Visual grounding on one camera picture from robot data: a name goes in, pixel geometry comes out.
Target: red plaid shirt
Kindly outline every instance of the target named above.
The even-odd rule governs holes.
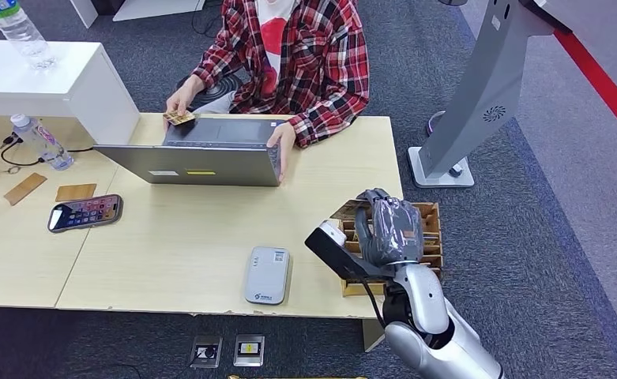
[[[266,53],[255,0],[224,0],[223,27],[193,71],[206,88],[240,67],[252,77],[231,113],[295,114],[301,147],[348,127],[369,100],[369,67],[356,0],[299,0],[283,32],[276,91],[261,94]]]

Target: black cable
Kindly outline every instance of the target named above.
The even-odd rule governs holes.
[[[18,166],[18,167],[29,167],[29,166],[35,166],[38,163],[43,163],[45,162],[45,159],[43,158],[39,158],[36,160],[36,162],[33,163],[14,163],[14,162],[10,162],[9,160],[7,160],[4,155],[6,154],[6,152],[8,150],[10,150],[13,146],[15,146],[16,144],[20,144],[22,142],[21,138],[17,138],[15,141],[13,141],[13,143],[9,144],[6,148],[4,148],[1,151],[1,160],[8,163],[11,166]]]
[[[45,159],[43,158],[39,158],[37,159],[35,162],[32,163],[15,163],[15,162],[11,162],[9,160],[6,159],[5,155],[6,152],[8,152],[8,150],[10,150],[12,147],[14,147],[16,144],[21,144],[23,141],[21,138],[19,138],[15,133],[13,133],[13,135],[6,137],[3,140],[4,144],[8,144],[8,146],[6,146],[6,148],[4,148],[1,151],[1,160],[8,163],[9,165],[12,166],[18,166],[18,167],[30,167],[30,166],[35,166],[36,164],[39,163],[44,163]],[[75,149],[75,150],[66,150],[67,152],[91,152],[92,150],[94,150],[93,147],[91,148],[81,148],[81,149]]]
[[[196,360],[196,357],[194,357],[194,359],[192,360],[192,362],[190,362],[189,365],[183,367],[182,370],[180,370],[174,377],[171,377],[171,379],[176,379],[176,378],[180,377],[181,375],[183,375],[185,373],[185,371],[187,371],[189,368],[192,367],[192,363],[194,363],[194,360]],[[124,367],[124,368],[127,368],[127,369],[132,369],[136,373],[136,376],[138,377],[138,379],[143,379],[141,377],[141,371],[139,371],[136,366],[134,366],[134,365],[127,365],[125,363],[113,363],[111,365],[95,367],[93,369],[71,371],[70,373],[65,374],[64,377],[69,377],[69,376],[72,376],[72,375],[78,375],[78,374],[81,374],[81,373],[95,373],[97,371],[110,370],[110,369],[114,369],[116,367]]]
[[[78,375],[78,374],[81,374],[81,373],[95,373],[97,371],[105,371],[105,370],[114,369],[115,367],[125,367],[127,369],[132,369],[136,373],[136,376],[138,377],[138,379],[142,379],[141,372],[138,371],[138,368],[136,366],[134,366],[134,365],[126,365],[124,363],[113,363],[111,365],[105,365],[105,366],[96,367],[96,368],[93,368],[93,369],[71,371],[70,373],[67,373],[66,375],[64,375],[64,377],[70,377],[72,375]]]
[[[373,306],[373,310],[375,311],[375,316],[378,319],[378,322],[380,323],[380,326],[382,326],[382,328],[385,328],[385,320],[382,319],[382,316],[380,315],[380,310],[378,309],[378,303],[375,302],[375,296],[373,296],[373,292],[371,292],[371,288],[369,287],[369,283],[367,283],[367,280],[364,279],[363,277],[358,277],[357,278],[359,280],[359,282],[364,286],[364,290],[367,291],[367,294],[369,295],[369,299],[371,300],[371,305]]]
[[[201,8],[201,10],[203,9],[208,9],[208,8],[215,8],[217,6],[222,6],[222,1],[221,0],[213,0],[211,2],[212,4],[209,4],[208,0],[206,0],[203,8]],[[220,15],[216,15],[215,17],[213,17],[212,19],[210,19],[206,25],[205,28],[203,30],[203,32],[198,31],[197,27],[194,26],[194,17],[197,15],[197,8],[199,7],[199,5],[197,4],[197,6],[194,7],[194,11],[192,12],[192,21],[190,22],[190,25],[192,26],[192,30],[194,30],[195,33],[197,33],[200,36],[205,36],[208,38],[215,38],[217,36],[217,33],[213,34],[212,36],[210,34],[208,34],[208,32],[210,31],[211,28],[213,28],[213,25],[215,25],[215,23],[220,19]]]
[[[94,150],[93,147],[91,148],[81,148],[81,149],[77,149],[77,150],[66,150],[67,152],[91,152],[92,150]]]

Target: floor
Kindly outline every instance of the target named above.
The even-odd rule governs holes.
[[[405,151],[423,143],[424,120],[451,98],[483,4],[472,0],[459,10],[359,0],[371,60],[366,113],[392,119],[404,196],[440,203],[446,296],[506,377],[617,378],[617,190],[601,180],[617,182],[617,124],[553,43],[530,43],[517,121],[469,157],[476,186],[412,184]],[[84,30],[68,2],[23,6],[48,39],[102,42],[142,111],[162,111],[210,43],[194,34],[189,14],[120,23],[100,17]],[[214,12],[199,13],[197,26]],[[547,80],[532,83],[541,77]],[[581,164],[605,174],[586,178]],[[192,336],[214,332],[228,343],[220,368],[182,371]],[[237,332],[268,336],[268,364],[231,365]],[[0,378],[135,377],[129,367],[108,366],[115,363],[136,366],[143,378],[417,377],[385,344],[365,355],[361,343],[356,321],[0,309]]]
[[[476,36],[486,6],[462,7]],[[617,2],[548,6],[617,83]],[[517,121],[617,313],[617,119],[554,37],[529,40]]]

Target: man's hand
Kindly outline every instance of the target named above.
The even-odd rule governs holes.
[[[171,97],[166,100],[166,112],[178,111],[181,116],[185,114],[187,105],[194,97],[204,89],[203,81],[196,75],[191,75],[185,83],[178,88]]]
[[[276,126],[269,141],[266,142],[266,147],[268,148],[272,148],[276,144],[280,145],[280,177],[278,180],[281,182],[283,181],[285,172],[287,172],[289,152],[294,147],[294,141],[296,141],[294,127],[289,122],[285,122]]]

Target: silver laptop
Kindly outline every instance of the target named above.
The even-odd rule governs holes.
[[[162,146],[94,149],[150,183],[278,186],[280,154],[266,141],[278,120],[199,118],[171,126]]]

